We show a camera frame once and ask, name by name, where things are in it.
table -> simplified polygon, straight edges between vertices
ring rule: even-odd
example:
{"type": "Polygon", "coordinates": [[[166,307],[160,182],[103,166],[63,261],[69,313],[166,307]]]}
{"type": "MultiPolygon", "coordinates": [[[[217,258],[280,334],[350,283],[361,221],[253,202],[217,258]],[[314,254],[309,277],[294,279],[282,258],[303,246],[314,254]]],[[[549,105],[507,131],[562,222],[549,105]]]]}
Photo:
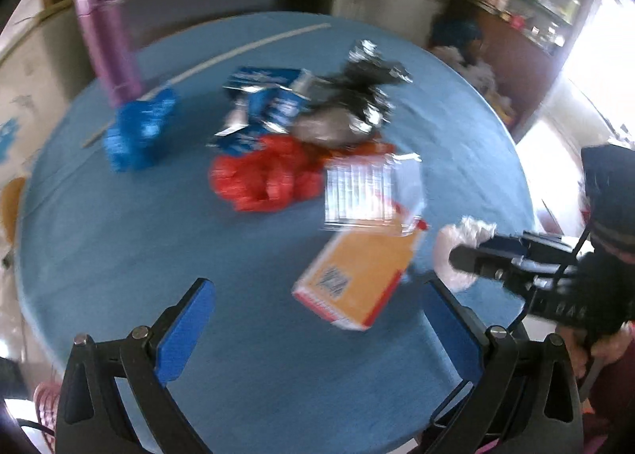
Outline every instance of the table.
{"type": "MultiPolygon", "coordinates": [[[[431,233],[415,256],[431,268],[436,230],[470,214],[503,233],[533,224],[525,175],[485,100],[431,54],[365,24],[325,15],[234,17],[168,37],[139,53],[153,86],[212,56],[276,33],[264,45],[175,86],[181,103],[156,167],[110,172],[83,143],[112,118],[97,83],[75,99],[43,148],[21,208],[17,263],[25,316],[63,367],[72,338],[125,337],[151,324],[197,277],[217,286],[217,310],[180,379],[169,386],[217,454],[384,453],[411,438],[457,383],[420,311],[419,287],[401,285],[367,332],[342,331],[291,296],[326,244],[321,199],[276,214],[239,214],[208,188],[204,145],[230,104],[222,82],[240,65],[336,71],[354,40],[369,38],[404,63],[414,83],[384,136],[421,155],[431,233]]],[[[521,302],[491,281],[460,295],[486,324],[507,325],[521,302]]],[[[152,445],[122,386],[131,419],[152,445]]]]}

crumpled red bag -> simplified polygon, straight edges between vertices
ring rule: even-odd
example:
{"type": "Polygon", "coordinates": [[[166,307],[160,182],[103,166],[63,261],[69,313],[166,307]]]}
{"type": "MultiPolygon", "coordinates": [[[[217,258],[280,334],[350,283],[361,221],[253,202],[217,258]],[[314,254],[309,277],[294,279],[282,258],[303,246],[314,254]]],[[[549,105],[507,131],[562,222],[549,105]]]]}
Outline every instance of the crumpled red bag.
{"type": "Polygon", "coordinates": [[[322,168],[288,135],[265,135],[263,149],[242,157],[219,156],[210,166],[214,192],[243,212],[276,212],[323,190],[322,168]]]}

screw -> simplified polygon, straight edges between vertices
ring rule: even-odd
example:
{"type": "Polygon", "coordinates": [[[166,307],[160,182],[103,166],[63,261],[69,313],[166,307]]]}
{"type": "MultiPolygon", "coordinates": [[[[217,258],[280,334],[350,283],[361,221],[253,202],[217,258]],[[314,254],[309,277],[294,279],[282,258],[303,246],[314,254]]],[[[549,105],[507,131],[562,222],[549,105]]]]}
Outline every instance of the screw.
{"type": "Polygon", "coordinates": [[[75,339],[73,340],[73,345],[77,345],[77,346],[86,345],[87,341],[88,341],[88,336],[86,334],[84,333],[78,334],[77,336],[75,336],[75,339]]]}
{"type": "Polygon", "coordinates": [[[143,338],[147,338],[150,330],[145,325],[140,325],[139,327],[135,327],[132,329],[132,337],[136,340],[142,340],[143,338]]]}
{"type": "Polygon", "coordinates": [[[490,327],[490,334],[496,339],[501,340],[507,336],[507,331],[500,325],[494,325],[493,327],[490,327]]]}
{"type": "Polygon", "coordinates": [[[554,346],[562,346],[564,344],[563,339],[558,336],[558,334],[550,334],[549,341],[551,341],[551,344],[554,346]]]}

qr code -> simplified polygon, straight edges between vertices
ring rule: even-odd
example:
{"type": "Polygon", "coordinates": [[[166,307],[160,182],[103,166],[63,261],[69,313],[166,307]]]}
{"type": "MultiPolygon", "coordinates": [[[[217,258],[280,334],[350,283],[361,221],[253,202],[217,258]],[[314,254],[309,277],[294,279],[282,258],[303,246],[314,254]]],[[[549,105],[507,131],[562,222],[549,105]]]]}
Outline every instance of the qr code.
{"type": "Polygon", "coordinates": [[[335,266],[331,266],[322,273],[322,278],[317,285],[318,287],[326,290],[329,296],[335,300],[342,295],[349,282],[350,278],[344,275],[335,266]]]}

pink thermos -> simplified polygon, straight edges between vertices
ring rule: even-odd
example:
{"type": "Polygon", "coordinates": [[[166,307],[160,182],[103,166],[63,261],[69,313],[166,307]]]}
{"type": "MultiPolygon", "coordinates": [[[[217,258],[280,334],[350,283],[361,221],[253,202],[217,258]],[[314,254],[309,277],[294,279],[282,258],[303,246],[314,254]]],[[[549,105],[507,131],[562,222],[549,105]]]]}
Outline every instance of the pink thermos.
{"type": "Polygon", "coordinates": [[[91,63],[115,109],[144,93],[121,3],[122,0],[75,0],[91,63]]]}

